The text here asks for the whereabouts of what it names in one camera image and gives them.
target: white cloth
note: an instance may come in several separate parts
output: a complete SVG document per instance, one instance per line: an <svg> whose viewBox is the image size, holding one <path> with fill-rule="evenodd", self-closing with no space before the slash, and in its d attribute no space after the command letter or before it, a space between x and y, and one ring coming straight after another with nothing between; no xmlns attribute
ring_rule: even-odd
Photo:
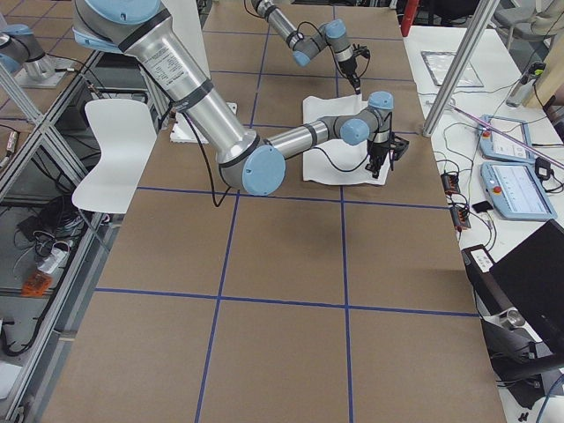
<svg viewBox="0 0 564 423"><path fill-rule="evenodd" d="M320 117L338 115L356 115L367 106L362 101L362 96L350 95L337 99L323 100L317 97L307 97L303 101L303 122L312 123ZM327 153L335 165L341 169L352 169L357 167L365 158L362 165L353 172L339 172L327 160L327 157L319 150L313 149L303 153L303 180L315 181L325 185L357 185L370 183L372 185L383 185L390 170L390 160L387 159L378 179L364 167L368 163L367 142L351 146L342 139L332 139L320 144L319 148Z"/></svg>

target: brown table surface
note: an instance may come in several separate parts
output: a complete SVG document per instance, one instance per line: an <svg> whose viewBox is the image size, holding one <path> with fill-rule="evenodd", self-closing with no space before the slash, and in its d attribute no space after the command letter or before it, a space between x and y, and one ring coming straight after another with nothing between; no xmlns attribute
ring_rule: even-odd
<svg viewBox="0 0 564 423"><path fill-rule="evenodd" d="M162 133L43 421L505 421L395 13L284 11L369 45L365 98L395 95L410 150L384 187L303 182L297 158L275 195L216 209L197 147ZM351 93L329 52L297 69L267 29L236 2L204 27L214 84L263 136Z"/></svg>

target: white plastic chair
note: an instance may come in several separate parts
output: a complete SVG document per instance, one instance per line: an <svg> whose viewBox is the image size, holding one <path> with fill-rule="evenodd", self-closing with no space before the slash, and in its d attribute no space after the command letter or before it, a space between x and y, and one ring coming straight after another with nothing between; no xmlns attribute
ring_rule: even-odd
<svg viewBox="0 0 564 423"><path fill-rule="evenodd" d="M72 203L80 210L124 214L157 139L151 113L144 103L125 99L89 101L85 111L101 157Z"/></svg>

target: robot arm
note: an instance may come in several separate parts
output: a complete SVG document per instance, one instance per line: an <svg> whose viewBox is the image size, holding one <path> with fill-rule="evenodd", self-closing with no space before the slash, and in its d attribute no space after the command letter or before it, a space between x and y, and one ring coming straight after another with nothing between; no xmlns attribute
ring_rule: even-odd
<svg viewBox="0 0 564 423"><path fill-rule="evenodd" d="M143 5L129 0L75 0L75 38L90 48L136 57L177 112L186 115L214 147L219 173L227 185L268 195L284 179L286 158L338 132L343 135L346 117L325 118L262 140L254 130L242 126L178 40L172 17L160 0L144 0ZM347 136L345 130L345 138L369 137L382 127L372 109L374 105L366 113L349 116L366 126L356 136Z"/></svg>
<svg viewBox="0 0 564 423"><path fill-rule="evenodd" d="M317 32L306 38L271 0L251 0L258 15L264 18L292 49L293 58L299 66L309 62L330 46L341 73L352 85L354 92L360 94L360 78L356 74L356 58L368 59L370 51L366 46L351 46L341 19L321 25Z"/></svg>
<svg viewBox="0 0 564 423"><path fill-rule="evenodd" d="M9 25L0 32L0 62L9 72L23 65L29 77L35 80L41 81L55 73L53 61L25 25Z"/></svg>

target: white paper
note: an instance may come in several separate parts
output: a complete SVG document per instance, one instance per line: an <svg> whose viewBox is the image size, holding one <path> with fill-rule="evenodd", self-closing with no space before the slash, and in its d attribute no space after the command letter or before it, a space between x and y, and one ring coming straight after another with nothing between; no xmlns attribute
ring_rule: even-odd
<svg viewBox="0 0 564 423"><path fill-rule="evenodd" d="M317 97L307 97L303 101L303 122L311 123L324 116L356 115L367 106L361 95L350 95L337 99L323 100ZM319 145L333 163L341 169L353 169L360 161L364 162L353 172L339 172L327 160L323 152L308 150L303 153L303 180L315 181L325 185L357 185L370 183L383 185L390 170L390 160L387 159L380 169L378 179L372 177L364 167L368 163L367 142L351 146L342 139L332 139Z"/></svg>
<svg viewBox="0 0 564 423"><path fill-rule="evenodd" d="M237 114L237 104L236 103L227 103L231 111L236 115ZM205 139L204 135L196 128L196 133L200 137L200 141L202 144L208 144L208 140ZM176 123L174 124L173 131L170 133L170 140L173 143L195 143L196 137L194 136L194 132L190 128L188 121L186 118L181 115L180 113L176 115Z"/></svg>
<svg viewBox="0 0 564 423"><path fill-rule="evenodd" d="M0 361L0 399L6 399L10 395L20 370L20 366Z"/></svg>

